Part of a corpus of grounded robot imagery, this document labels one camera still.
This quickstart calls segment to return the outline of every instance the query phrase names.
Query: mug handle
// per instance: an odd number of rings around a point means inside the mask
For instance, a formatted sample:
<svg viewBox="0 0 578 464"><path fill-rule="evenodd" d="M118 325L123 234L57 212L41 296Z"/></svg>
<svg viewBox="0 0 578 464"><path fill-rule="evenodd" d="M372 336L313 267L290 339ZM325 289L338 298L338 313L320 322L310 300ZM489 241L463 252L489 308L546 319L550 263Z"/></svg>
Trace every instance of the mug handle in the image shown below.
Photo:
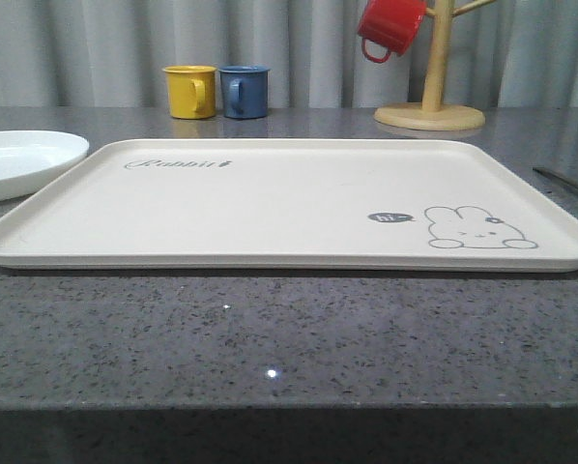
<svg viewBox="0 0 578 464"><path fill-rule="evenodd" d="M368 51L366 50L366 39L362 37L362 53L367 59L369 59L373 63L386 63L390 58L390 56L392 55L392 50L388 49L386 51L386 54L382 58L377 58L368 53Z"/></svg>
<svg viewBox="0 0 578 464"><path fill-rule="evenodd" d="M238 113L243 113L244 109L241 105L242 101L242 80L241 79L234 79L231 81L229 85L229 102L231 103L231 107L234 111Z"/></svg>
<svg viewBox="0 0 578 464"><path fill-rule="evenodd" d="M192 85L194 86L194 96L196 99L194 111L198 112L205 107L205 83L201 79L193 79Z"/></svg>

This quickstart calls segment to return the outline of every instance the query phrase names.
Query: blue mug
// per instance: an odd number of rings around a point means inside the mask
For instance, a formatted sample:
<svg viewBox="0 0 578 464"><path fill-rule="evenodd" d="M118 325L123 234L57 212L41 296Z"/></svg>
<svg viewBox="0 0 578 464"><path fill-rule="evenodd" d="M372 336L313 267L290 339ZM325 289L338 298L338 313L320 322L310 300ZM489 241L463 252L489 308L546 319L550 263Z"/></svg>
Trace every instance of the blue mug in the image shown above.
<svg viewBox="0 0 578 464"><path fill-rule="evenodd" d="M268 71L264 66L219 68L224 115L234 119L268 115Z"/></svg>

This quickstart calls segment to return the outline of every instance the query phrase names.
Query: rectangular tray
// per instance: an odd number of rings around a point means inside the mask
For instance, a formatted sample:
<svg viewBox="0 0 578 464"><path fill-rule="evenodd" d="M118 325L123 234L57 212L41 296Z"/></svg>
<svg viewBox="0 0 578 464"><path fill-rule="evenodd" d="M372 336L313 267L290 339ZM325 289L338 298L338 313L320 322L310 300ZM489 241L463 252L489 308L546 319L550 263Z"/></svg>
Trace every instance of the rectangular tray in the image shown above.
<svg viewBox="0 0 578 464"><path fill-rule="evenodd" d="M433 140L106 145L0 219L13 268L578 269L578 220Z"/></svg>

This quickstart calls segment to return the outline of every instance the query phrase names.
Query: yellow mug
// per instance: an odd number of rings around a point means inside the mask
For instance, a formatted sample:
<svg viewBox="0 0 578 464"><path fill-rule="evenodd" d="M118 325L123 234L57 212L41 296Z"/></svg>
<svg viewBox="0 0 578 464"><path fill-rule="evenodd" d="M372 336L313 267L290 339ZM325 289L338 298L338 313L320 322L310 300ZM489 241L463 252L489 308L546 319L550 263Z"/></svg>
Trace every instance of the yellow mug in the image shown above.
<svg viewBox="0 0 578 464"><path fill-rule="evenodd" d="M216 68L168 66L169 111L178 119L204 119L216 115Z"/></svg>

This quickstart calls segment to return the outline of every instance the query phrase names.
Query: curtain fold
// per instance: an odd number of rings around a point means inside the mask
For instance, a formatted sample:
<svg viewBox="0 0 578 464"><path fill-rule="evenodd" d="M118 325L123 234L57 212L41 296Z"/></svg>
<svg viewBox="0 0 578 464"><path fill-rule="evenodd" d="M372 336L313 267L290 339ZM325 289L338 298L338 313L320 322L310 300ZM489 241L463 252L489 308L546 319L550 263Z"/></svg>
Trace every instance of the curtain fold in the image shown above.
<svg viewBox="0 0 578 464"><path fill-rule="evenodd" d="M268 66L271 107L419 102L431 19L405 55L374 64L356 35L366 3L0 0L0 105L167 106L162 68L175 64ZM578 0L456 18L445 101L578 106Z"/></svg>

